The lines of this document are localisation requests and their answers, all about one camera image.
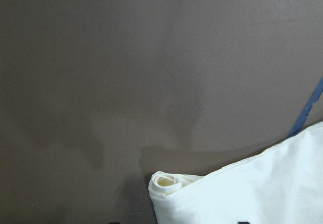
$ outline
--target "blue painter's tape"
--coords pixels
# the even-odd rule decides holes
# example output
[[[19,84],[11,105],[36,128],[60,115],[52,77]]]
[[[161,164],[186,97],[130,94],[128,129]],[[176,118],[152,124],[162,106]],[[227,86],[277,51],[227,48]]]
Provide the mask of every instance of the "blue painter's tape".
[[[287,137],[292,137],[295,136],[297,133],[299,133],[303,126],[304,123],[306,122],[308,118],[308,114],[311,111],[313,105],[318,102],[321,94],[323,93],[323,77],[321,78],[320,82],[318,83],[316,89],[314,90],[311,98],[308,100],[306,106],[302,110],[301,114],[297,118],[294,126],[292,127],[291,131],[289,132]]]

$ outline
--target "gray surface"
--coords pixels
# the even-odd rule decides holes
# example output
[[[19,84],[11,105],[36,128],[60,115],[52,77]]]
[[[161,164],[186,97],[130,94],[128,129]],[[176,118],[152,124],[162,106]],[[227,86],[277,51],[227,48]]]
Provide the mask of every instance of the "gray surface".
[[[0,5],[1,223],[154,223],[153,172],[284,139],[323,72],[323,0]]]

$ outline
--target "white towel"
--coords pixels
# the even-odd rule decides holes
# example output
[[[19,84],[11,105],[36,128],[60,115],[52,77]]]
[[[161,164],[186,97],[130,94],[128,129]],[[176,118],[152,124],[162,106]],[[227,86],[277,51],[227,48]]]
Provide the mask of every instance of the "white towel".
[[[206,176],[156,172],[159,224],[323,224],[323,122]]]

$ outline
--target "white fabric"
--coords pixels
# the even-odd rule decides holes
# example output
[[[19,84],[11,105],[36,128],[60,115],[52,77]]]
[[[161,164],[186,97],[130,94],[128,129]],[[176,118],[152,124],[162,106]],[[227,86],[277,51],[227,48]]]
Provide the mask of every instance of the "white fabric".
[[[156,172],[159,224],[323,224],[323,122],[206,176]]]

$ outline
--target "tape strip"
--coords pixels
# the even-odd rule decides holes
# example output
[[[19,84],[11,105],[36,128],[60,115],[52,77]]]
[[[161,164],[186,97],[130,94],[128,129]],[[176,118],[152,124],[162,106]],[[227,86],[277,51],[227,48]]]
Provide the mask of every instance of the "tape strip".
[[[299,133],[303,126],[304,123],[306,122],[309,112],[311,111],[313,105],[318,102],[319,97],[323,93],[323,77],[321,78],[320,82],[318,83],[316,89],[314,90],[311,98],[308,100],[306,106],[302,110],[301,114],[297,118],[296,122],[294,123],[291,131],[289,132],[287,137],[292,137],[295,136],[297,133]]]

